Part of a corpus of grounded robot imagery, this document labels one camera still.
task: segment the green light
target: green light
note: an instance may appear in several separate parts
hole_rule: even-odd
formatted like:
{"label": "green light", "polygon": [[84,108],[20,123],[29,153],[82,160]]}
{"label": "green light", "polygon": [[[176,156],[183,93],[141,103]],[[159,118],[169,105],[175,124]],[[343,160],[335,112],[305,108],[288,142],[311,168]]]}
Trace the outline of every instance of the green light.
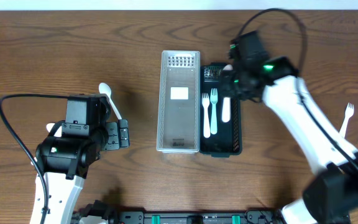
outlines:
{"label": "green light", "polygon": [[273,65],[264,65],[264,69],[267,71],[271,71],[273,69]]}

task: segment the white label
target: white label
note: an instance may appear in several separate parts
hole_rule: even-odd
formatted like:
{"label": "white label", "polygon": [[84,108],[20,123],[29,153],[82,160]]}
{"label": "white label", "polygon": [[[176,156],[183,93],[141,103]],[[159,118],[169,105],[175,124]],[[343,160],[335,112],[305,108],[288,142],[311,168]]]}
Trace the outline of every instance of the white label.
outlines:
{"label": "white label", "polygon": [[187,87],[171,87],[171,100],[188,100],[189,88]]}

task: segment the wire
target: wire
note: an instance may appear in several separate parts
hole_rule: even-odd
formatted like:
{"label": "wire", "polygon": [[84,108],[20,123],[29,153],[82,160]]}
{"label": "wire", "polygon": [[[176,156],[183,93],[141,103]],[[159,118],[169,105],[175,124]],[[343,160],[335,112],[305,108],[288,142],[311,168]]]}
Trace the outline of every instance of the wire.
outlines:
{"label": "wire", "polygon": [[345,159],[347,159],[350,163],[351,166],[353,166],[353,168],[355,168],[355,170],[358,172],[358,165],[353,161],[353,159],[337,144],[337,142],[324,130],[324,128],[320,125],[320,123],[317,121],[317,119],[313,116],[313,114],[311,113],[311,111],[309,110],[309,108],[307,107],[304,99],[305,97],[301,94],[301,90],[300,90],[300,82],[301,79],[300,74],[301,71],[303,69],[303,66],[305,64],[305,60],[306,60],[306,53],[308,51],[308,36],[306,33],[306,27],[305,25],[301,22],[301,20],[298,18],[298,16],[296,16],[294,13],[285,10],[285,9],[277,9],[277,8],[271,8],[271,9],[266,9],[263,11],[258,12],[257,14],[255,14],[254,16],[252,16],[240,29],[237,38],[243,33],[243,31],[246,29],[246,27],[257,17],[261,16],[262,14],[268,13],[268,12],[282,12],[288,16],[290,16],[298,25],[300,34],[301,34],[301,51],[300,51],[300,56],[299,56],[299,61],[298,61],[298,73],[295,74],[295,77],[297,77],[297,79],[295,80],[295,88],[296,88],[296,92],[299,95],[301,104],[303,105],[303,107],[305,108],[306,112],[309,114],[310,118],[314,121],[314,123],[317,125],[317,127],[320,129],[320,131],[324,134],[324,136],[328,139],[328,141],[334,146],[334,148],[342,154],[343,157],[345,157]]}
{"label": "wire", "polygon": [[20,139],[20,137],[16,134],[16,132],[13,130],[12,126],[7,121],[7,119],[5,117],[5,114],[4,114],[3,110],[2,110],[2,102],[5,99],[15,98],[15,97],[43,97],[43,98],[69,99],[70,96],[55,96],[55,95],[42,95],[42,94],[15,94],[15,95],[3,96],[3,97],[0,98],[0,116],[1,116],[2,121],[4,122],[6,128],[11,133],[13,138],[17,141],[17,143],[19,143],[20,147],[23,148],[23,150],[26,153],[27,157],[33,163],[33,165],[35,167],[35,170],[38,173],[38,176],[40,177],[41,184],[42,184],[42,189],[44,190],[44,207],[42,209],[42,217],[41,217],[41,222],[40,223],[44,224],[45,218],[46,218],[47,212],[48,212],[48,198],[49,198],[47,183],[46,183],[46,181],[44,179],[44,174],[40,170],[40,167],[38,166],[38,163],[35,161],[34,157],[32,156],[31,152],[29,151],[29,149],[25,146],[23,141]]}

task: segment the brown wooden surface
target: brown wooden surface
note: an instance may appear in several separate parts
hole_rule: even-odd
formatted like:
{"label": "brown wooden surface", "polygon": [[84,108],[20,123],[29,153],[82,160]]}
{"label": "brown wooden surface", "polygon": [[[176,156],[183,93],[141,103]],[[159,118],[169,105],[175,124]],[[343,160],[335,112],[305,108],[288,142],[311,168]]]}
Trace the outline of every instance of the brown wooden surface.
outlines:
{"label": "brown wooden surface", "polygon": [[[298,198],[313,178],[297,143],[264,105],[242,103],[243,152],[216,159],[155,149],[163,50],[199,50],[202,64],[226,61],[229,41],[255,11],[0,12],[0,97],[11,93],[96,93],[108,83],[128,119],[131,147],[103,153],[89,170],[76,209],[94,200],[156,210],[245,210]],[[303,73],[336,128],[355,104],[347,138],[358,147],[358,11],[298,11],[308,27]],[[296,63],[297,28],[266,15],[273,55]],[[7,117],[34,153],[46,123],[64,118],[64,100],[11,99]],[[0,119],[0,223],[28,223],[35,171]],[[352,213],[358,223],[358,210]]]}

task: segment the white wall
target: white wall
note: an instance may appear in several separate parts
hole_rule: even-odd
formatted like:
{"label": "white wall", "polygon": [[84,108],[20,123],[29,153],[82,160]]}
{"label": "white wall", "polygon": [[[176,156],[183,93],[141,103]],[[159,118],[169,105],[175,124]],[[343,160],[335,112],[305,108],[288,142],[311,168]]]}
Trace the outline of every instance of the white wall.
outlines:
{"label": "white wall", "polygon": [[0,0],[0,10],[358,9],[358,0]]}

